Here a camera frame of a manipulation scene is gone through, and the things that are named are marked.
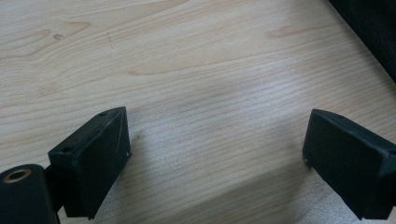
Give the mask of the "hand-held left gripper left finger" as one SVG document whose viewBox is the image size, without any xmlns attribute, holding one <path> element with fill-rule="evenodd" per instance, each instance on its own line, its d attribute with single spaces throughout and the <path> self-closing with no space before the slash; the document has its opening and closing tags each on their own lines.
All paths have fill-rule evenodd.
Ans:
<svg viewBox="0 0 396 224">
<path fill-rule="evenodd" d="M 68 217 L 92 219 L 132 155 L 124 106 L 101 112 L 49 152 Z"/>
</svg>

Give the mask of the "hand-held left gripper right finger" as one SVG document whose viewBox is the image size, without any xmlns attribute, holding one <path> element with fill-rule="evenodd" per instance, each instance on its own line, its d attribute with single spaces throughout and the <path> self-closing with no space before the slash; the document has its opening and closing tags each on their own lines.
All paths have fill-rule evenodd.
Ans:
<svg viewBox="0 0 396 224">
<path fill-rule="evenodd" d="M 333 112 L 314 109 L 303 158 L 359 219 L 396 206 L 396 144 Z"/>
</svg>

